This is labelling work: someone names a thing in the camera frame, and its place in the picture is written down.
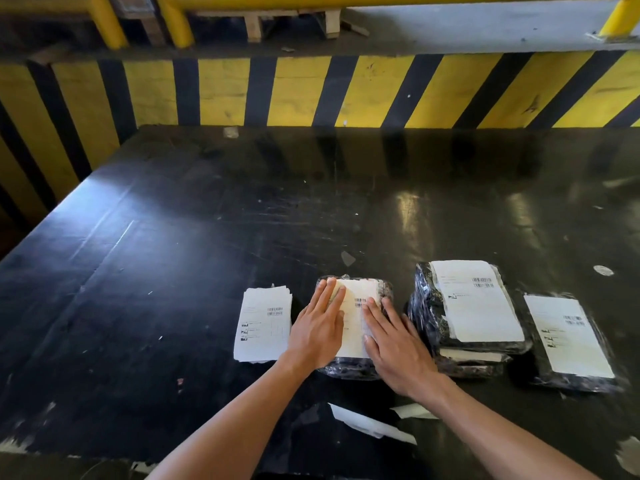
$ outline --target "person's left hand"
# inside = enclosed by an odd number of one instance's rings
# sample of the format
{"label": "person's left hand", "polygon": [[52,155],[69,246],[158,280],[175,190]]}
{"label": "person's left hand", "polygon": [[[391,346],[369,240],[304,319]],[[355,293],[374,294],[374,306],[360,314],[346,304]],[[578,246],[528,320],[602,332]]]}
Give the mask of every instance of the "person's left hand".
{"label": "person's left hand", "polygon": [[322,280],[309,304],[291,327],[286,354],[304,364],[308,373],[331,362],[342,346],[344,312],[340,311],[346,289],[340,287],[331,305],[335,278]]}

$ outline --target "hand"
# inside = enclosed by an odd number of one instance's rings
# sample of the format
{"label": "hand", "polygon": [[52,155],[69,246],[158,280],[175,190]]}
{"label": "hand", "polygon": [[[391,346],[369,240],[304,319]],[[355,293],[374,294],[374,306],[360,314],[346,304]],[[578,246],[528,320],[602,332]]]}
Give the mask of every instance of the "hand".
{"label": "hand", "polygon": [[373,334],[373,338],[365,335],[364,346],[376,370],[396,393],[411,397],[427,409],[439,409],[442,387],[453,382],[438,372],[409,318],[400,318],[389,298],[382,298],[382,305],[389,320],[373,298],[367,298],[362,306]]}
{"label": "hand", "polygon": [[320,281],[311,301],[291,327],[287,354],[308,368],[307,375],[331,362],[342,345],[344,312],[340,311],[340,305],[346,289],[340,287],[328,305],[335,282],[334,277]]}

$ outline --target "yellow and black striped wall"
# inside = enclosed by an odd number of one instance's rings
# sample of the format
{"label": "yellow and black striped wall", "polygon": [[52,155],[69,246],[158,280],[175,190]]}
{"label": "yellow and black striped wall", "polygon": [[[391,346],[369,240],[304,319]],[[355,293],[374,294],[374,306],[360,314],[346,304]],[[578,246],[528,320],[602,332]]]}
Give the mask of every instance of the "yellow and black striped wall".
{"label": "yellow and black striped wall", "polygon": [[142,125],[640,127],[640,52],[0,64],[0,222],[36,225]]}

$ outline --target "black work surface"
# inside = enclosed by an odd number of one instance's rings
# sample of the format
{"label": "black work surface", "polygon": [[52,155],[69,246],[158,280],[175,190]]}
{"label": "black work surface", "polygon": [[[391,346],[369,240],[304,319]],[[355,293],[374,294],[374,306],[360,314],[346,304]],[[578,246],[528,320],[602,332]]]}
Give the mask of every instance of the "black work surface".
{"label": "black work surface", "polygon": [[[483,259],[512,289],[580,299],[625,391],[460,384],[597,475],[628,478],[615,452],[640,425],[640,128],[221,133],[143,128],[2,261],[0,439],[157,462],[269,367],[232,357],[246,288],[286,285],[304,303],[318,276],[349,273],[392,282],[402,306],[416,261]],[[327,402],[419,446],[350,429]],[[405,402],[315,372],[259,469],[488,477],[441,421],[398,421],[388,408]]]}

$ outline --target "person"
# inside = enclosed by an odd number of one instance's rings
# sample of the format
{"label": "person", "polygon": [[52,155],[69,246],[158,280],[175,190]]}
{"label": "person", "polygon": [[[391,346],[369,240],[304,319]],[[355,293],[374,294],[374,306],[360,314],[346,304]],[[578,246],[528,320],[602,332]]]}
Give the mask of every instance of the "person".
{"label": "person", "polygon": [[[249,479],[285,407],[302,382],[334,359],[342,343],[341,287],[321,281],[291,327],[289,345],[260,379],[204,423],[158,464],[149,480]],[[363,305],[372,337],[365,348],[380,377],[441,418],[497,480],[597,477],[573,460],[478,403],[440,374],[407,316],[383,298]]]}

